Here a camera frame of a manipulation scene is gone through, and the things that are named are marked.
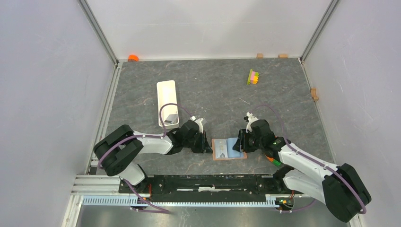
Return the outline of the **brown leather card holder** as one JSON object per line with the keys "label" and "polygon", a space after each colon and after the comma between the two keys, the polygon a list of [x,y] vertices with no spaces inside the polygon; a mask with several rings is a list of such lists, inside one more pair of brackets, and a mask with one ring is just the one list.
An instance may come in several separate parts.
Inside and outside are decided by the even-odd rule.
{"label": "brown leather card holder", "polygon": [[213,160],[247,159],[247,154],[233,149],[237,138],[212,139]]}

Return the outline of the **white rectangular tray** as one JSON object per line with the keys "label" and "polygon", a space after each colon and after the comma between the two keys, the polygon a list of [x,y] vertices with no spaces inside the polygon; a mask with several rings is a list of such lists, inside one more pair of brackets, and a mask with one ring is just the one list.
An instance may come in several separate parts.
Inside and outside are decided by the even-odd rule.
{"label": "white rectangular tray", "polygon": [[[168,115],[178,114],[178,107],[176,105],[165,106],[160,114],[161,107],[165,104],[177,104],[176,86],[174,80],[161,81],[157,83],[157,104],[158,124],[160,127],[162,127],[162,123],[164,123],[164,120]],[[165,124],[166,129],[173,129],[178,126],[179,119],[176,124]]]}

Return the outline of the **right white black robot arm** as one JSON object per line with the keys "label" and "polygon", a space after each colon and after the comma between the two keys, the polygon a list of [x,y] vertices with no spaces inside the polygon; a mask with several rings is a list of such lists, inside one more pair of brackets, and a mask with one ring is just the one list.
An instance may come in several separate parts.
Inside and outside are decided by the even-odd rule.
{"label": "right white black robot arm", "polygon": [[372,197],[353,166],[339,166],[303,151],[289,139],[276,136],[264,119],[247,116],[245,121],[247,126],[239,131],[233,149],[245,153],[260,150],[279,161],[282,167],[273,175],[277,192],[309,195],[342,222],[366,213]]}

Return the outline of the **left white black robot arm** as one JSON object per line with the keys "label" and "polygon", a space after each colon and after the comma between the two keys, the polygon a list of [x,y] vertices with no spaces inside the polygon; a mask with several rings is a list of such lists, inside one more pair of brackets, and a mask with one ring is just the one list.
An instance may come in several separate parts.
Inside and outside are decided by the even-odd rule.
{"label": "left white black robot arm", "polygon": [[162,134],[144,134],[124,124],[95,144],[93,152],[98,168],[107,176],[119,176],[130,183],[136,192],[148,188],[148,179],[134,158],[139,154],[173,155],[190,149],[193,153],[212,153],[201,119],[188,120],[181,127]]}

